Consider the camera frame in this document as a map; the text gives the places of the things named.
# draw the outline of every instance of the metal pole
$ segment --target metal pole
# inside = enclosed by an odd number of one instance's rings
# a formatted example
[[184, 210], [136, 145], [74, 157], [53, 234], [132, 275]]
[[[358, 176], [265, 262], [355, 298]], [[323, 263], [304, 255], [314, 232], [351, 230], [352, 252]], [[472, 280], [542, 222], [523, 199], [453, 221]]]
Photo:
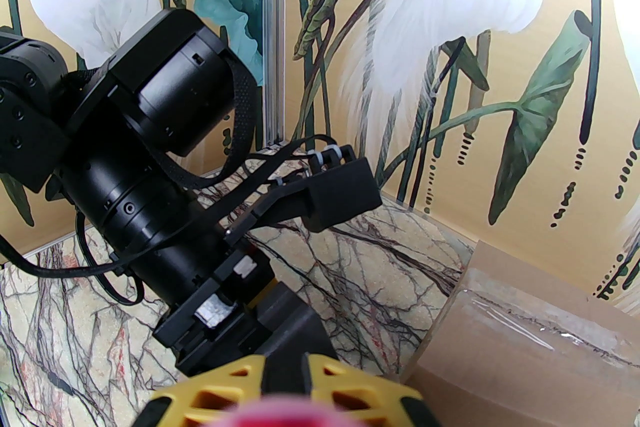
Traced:
[[285, 139], [285, 0], [262, 0], [265, 145]]

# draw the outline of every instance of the black cylindrical motor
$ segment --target black cylindrical motor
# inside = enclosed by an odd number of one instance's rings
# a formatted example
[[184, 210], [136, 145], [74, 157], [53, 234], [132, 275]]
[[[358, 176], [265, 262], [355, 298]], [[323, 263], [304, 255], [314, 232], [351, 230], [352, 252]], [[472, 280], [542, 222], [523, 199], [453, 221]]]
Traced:
[[108, 105], [83, 127], [57, 169], [64, 193], [114, 248], [138, 252], [191, 223], [169, 247], [130, 268], [167, 304], [183, 302], [228, 248], [220, 226], [195, 222], [204, 208], [174, 184]]

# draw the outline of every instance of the black strap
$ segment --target black strap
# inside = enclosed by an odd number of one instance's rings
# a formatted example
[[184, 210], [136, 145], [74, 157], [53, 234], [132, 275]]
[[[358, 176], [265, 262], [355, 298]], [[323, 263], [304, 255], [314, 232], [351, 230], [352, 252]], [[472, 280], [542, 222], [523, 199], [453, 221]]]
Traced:
[[247, 198], [251, 194], [253, 194], [262, 184], [269, 180], [269, 178], [282, 166], [282, 164], [284, 164], [284, 162], [293, 157], [293, 154], [297, 149], [300, 148], [300, 146], [313, 140], [324, 141], [327, 144], [336, 144], [336, 141], [334, 139], [321, 134], [313, 135], [307, 137], [306, 139], [298, 139], [288, 143], [286, 146], [280, 148], [274, 155], [269, 155], [268, 157], [266, 157], [263, 163], [253, 173], [242, 180], [242, 182], [240, 182], [240, 184], [235, 189], [230, 191], [230, 193], [222, 196], [219, 200], [217, 200], [217, 202], [208, 207], [199, 217], [195, 217], [194, 219], [188, 221], [186, 224], [183, 224], [180, 228], [176, 229], [176, 231], [172, 232], [170, 235], [167, 235], [161, 241], [152, 242], [151, 246], [147, 246], [145, 249], [142, 249], [144, 247], [144, 244], [148, 242], [148, 239], [142, 234], [140, 234], [138, 237], [135, 237], [125, 248], [122, 258], [119, 260], [119, 262], [124, 266], [125, 264], [130, 263], [143, 254], [168, 247], [170, 244], [174, 243], [176, 237], [178, 237], [180, 233], [185, 231], [196, 222], [205, 223], [209, 226], [216, 225], [217, 223], [222, 221], [224, 217], [233, 212], [234, 209], [243, 204], [243, 202], [246, 201]]
[[220, 172], [212, 178], [202, 178], [194, 175], [176, 164], [166, 153], [142, 140], [144, 146], [166, 175], [185, 189], [206, 189], [219, 184], [222, 180], [226, 180], [246, 161], [254, 142], [256, 98], [258, 97], [256, 88], [258, 84], [251, 72], [231, 51], [225, 51], [220, 56], [231, 68], [233, 101], [235, 103], [231, 149]]

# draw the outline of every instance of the cardboard box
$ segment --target cardboard box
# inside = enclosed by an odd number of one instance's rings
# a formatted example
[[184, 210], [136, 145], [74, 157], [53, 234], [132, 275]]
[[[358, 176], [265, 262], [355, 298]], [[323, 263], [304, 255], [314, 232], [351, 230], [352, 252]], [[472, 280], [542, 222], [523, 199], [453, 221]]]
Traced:
[[480, 242], [401, 380], [443, 427], [631, 427], [640, 321]]

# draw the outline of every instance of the white zip tie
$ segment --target white zip tie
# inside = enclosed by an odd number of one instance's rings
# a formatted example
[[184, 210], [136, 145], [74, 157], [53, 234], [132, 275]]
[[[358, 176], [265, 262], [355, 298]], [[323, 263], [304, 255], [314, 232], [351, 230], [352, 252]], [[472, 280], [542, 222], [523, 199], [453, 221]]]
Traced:
[[337, 144], [329, 144], [324, 149], [325, 150], [334, 150], [335, 154], [338, 155], [338, 160], [342, 160], [343, 159], [343, 152], [340, 149], [340, 146], [338, 146]]
[[322, 167], [325, 164], [325, 159], [322, 157], [322, 153], [318, 150], [308, 150], [307, 155], [315, 155], [318, 158], [318, 164]]

